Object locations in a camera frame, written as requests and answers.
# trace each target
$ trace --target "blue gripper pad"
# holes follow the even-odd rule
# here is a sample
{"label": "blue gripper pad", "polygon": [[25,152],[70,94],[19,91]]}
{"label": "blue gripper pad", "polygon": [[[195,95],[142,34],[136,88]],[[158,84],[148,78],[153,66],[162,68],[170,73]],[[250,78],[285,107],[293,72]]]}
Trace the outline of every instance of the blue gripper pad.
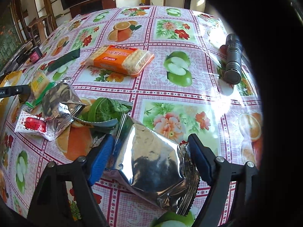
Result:
{"label": "blue gripper pad", "polygon": [[196,134],[191,134],[188,137],[189,149],[191,158],[194,161],[201,179],[209,186],[212,186],[215,170],[215,155],[210,148],[204,147]]}
{"label": "blue gripper pad", "polygon": [[107,134],[101,144],[98,147],[92,148],[87,155],[87,159],[91,159],[87,164],[87,183],[89,186],[93,186],[101,178],[106,163],[112,154],[114,143],[113,136]]}

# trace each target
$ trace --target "metal screw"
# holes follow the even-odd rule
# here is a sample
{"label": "metal screw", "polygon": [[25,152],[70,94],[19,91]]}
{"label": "metal screw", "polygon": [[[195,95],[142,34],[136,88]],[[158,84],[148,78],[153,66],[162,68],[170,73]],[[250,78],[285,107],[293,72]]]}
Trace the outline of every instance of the metal screw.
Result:
{"label": "metal screw", "polygon": [[255,164],[254,164],[253,162],[251,162],[251,161],[248,161],[248,162],[247,162],[247,165],[248,165],[249,167],[251,167],[251,168],[253,168],[253,167],[255,166]]}
{"label": "metal screw", "polygon": [[85,156],[79,156],[77,159],[78,162],[84,162],[85,160],[86,160]]}
{"label": "metal screw", "polygon": [[54,167],[55,166],[55,162],[51,161],[47,164],[47,167]]}
{"label": "metal screw", "polygon": [[225,159],[222,156],[217,156],[216,160],[221,163],[225,161]]}

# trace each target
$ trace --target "wooden chair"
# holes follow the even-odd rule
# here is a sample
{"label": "wooden chair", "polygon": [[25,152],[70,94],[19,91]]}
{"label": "wooden chair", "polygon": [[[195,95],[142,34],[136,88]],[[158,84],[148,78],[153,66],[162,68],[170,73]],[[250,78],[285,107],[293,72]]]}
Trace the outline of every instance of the wooden chair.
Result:
{"label": "wooden chair", "polygon": [[[33,21],[28,24],[28,29],[31,34],[31,38],[32,38],[32,42],[33,42],[34,46],[37,46],[37,41],[35,39],[34,32],[33,32],[33,27],[35,27],[35,25],[38,28],[41,43],[43,43],[46,40],[46,37],[52,33],[52,28],[49,24],[49,17],[50,17],[50,15],[48,14],[48,15],[42,16],[38,19],[34,18]],[[45,35],[45,32],[44,32],[43,21],[46,26],[46,32],[48,33],[47,36]]]}

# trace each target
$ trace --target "orange cracker package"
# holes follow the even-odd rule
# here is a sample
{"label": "orange cracker package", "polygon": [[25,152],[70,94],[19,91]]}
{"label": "orange cracker package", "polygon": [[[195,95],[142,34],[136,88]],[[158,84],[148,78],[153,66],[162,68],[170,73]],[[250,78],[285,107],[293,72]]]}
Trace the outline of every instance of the orange cracker package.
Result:
{"label": "orange cracker package", "polygon": [[85,64],[137,77],[154,58],[148,50],[104,45],[85,60]]}

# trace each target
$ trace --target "floral tablecloth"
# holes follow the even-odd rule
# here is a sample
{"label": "floral tablecloth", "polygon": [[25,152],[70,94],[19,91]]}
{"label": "floral tablecloth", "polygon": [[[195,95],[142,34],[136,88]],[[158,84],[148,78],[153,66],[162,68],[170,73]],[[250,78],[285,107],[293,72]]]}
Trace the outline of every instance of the floral tablecloth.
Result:
{"label": "floral tablecloth", "polygon": [[[21,70],[27,84],[37,70],[46,70],[52,61],[80,47],[80,58],[52,72],[50,80],[72,77],[79,97],[130,101],[134,106],[129,115],[175,142],[186,142],[189,134],[196,133],[205,146],[229,162],[251,160],[259,166],[262,115],[258,90],[244,63],[240,84],[233,86],[222,80],[226,56],[219,47],[225,44],[226,36],[219,18],[201,12],[163,6],[108,9],[64,22],[41,46],[43,58]],[[136,78],[81,65],[104,44],[149,50],[155,58]],[[178,58],[179,65],[168,72],[164,62],[172,57]],[[14,133],[17,104],[15,98],[1,128],[0,182],[4,183],[0,183],[0,194],[9,207],[26,216],[46,164],[71,161],[56,141]],[[24,187],[16,176],[21,157],[27,158],[22,171]],[[102,177],[92,189],[110,226],[149,226],[163,214],[111,178]],[[209,189],[200,182],[191,209],[196,216]],[[235,183],[231,183],[219,224],[227,220],[234,190]],[[74,219],[79,219],[72,185],[68,193]]]}

